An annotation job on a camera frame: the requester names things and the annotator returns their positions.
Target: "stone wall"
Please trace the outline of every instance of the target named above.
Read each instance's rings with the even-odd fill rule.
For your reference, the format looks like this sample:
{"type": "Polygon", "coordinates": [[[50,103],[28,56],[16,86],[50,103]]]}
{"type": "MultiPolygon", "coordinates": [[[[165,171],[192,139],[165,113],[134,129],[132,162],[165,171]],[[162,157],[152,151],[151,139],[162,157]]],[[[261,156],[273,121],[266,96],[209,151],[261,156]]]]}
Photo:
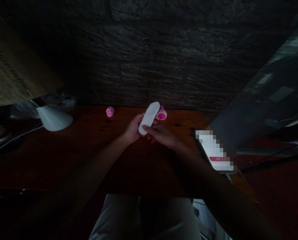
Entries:
{"type": "Polygon", "coordinates": [[[211,121],[298,27],[298,0],[0,0],[0,15],[80,103],[211,121]]]}

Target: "forearm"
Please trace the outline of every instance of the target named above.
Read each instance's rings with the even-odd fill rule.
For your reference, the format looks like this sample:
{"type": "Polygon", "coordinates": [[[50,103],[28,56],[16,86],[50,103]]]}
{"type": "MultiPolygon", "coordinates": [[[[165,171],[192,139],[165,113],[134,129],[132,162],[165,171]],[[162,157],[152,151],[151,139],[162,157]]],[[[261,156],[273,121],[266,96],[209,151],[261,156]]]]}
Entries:
{"type": "Polygon", "coordinates": [[[203,200],[224,230],[233,239],[277,239],[258,209],[227,179],[203,159],[179,143],[173,150],[186,167],[203,200]]]}
{"type": "Polygon", "coordinates": [[[106,174],[129,145],[119,136],[92,159],[83,163],[34,204],[5,238],[46,238],[68,223],[88,202],[106,174]]]}

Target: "wooden table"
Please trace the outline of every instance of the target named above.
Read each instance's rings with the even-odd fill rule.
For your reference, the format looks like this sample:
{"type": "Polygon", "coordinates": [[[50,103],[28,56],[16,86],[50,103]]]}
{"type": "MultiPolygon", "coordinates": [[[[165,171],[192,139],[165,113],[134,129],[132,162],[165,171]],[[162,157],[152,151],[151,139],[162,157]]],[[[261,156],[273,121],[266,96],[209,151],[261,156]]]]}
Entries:
{"type": "MultiPolygon", "coordinates": [[[[0,154],[0,188],[49,190],[79,164],[111,142],[144,108],[115,107],[108,118],[106,106],[76,106],[74,123],[49,132],[38,129],[25,136],[23,144],[0,154]]],[[[159,123],[167,126],[198,153],[190,128],[210,129],[200,111],[167,110],[159,123]]],[[[231,174],[233,184],[253,202],[257,197],[240,171],[231,174]]],[[[114,164],[98,191],[116,194],[201,198],[194,190],[177,156],[163,145],[140,138],[114,164]]]]}

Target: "hand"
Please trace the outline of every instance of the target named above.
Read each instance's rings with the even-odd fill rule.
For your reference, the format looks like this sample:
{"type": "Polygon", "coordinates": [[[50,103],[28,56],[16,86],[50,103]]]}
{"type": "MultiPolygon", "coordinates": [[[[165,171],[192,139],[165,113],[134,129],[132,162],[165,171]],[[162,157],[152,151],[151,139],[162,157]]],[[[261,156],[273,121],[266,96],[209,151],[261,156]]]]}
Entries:
{"type": "Polygon", "coordinates": [[[148,132],[148,139],[153,137],[151,143],[155,140],[168,148],[174,148],[181,141],[165,126],[153,125],[151,127],[143,126],[143,129],[148,132]]]}
{"type": "Polygon", "coordinates": [[[122,134],[128,144],[135,142],[141,136],[138,131],[138,128],[139,128],[140,122],[142,121],[143,116],[144,116],[144,113],[136,115],[135,118],[131,120],[128,127],[122,134]]]}

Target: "plastic bag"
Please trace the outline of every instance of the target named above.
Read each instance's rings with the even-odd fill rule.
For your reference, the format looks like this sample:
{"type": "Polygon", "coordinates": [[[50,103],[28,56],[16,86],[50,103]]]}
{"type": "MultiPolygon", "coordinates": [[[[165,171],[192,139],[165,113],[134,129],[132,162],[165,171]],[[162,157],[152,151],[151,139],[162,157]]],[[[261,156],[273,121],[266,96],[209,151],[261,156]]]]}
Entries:
{"type": "MultiPolygon", "coordinates": [[[[74,109],[78,101],[77,96],[67,93],[52,93],[41,97],[41,99],[48,105],[59,108],[64,112],[69,112],[74,109]]],[[[13,104],[10,110],[11,119],[26,119],[26,118],[40,118],[36,111],[36,105],[30,100],[13,104]]]]}

